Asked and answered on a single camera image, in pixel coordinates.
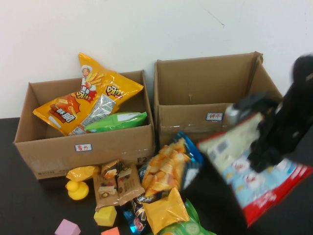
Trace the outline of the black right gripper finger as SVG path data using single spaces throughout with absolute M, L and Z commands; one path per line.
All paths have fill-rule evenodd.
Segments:
M 258 173 L 262 172 L 267 167 L 267 161 L 264 157 L 264 153 L 263 148 L 258 145 L 250 147 L 250 154 L 248 156 L 250 166 Z
M 284 156 L 278 150 L 267 150 L 266 151 L 267 164 L 266 168 L 278 165 L 284 160 Z

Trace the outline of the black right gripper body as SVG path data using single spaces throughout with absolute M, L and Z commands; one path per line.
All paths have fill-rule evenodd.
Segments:
M 258 157 L 281 157 L 292 152 L 297 146 L 294 100 L 285 97 L 279 103 L 269 97 L 262 97 L 254 104 L 254 110 L 264 115 L 258 124 L 260 137 L 254 142 L 254 154 Z

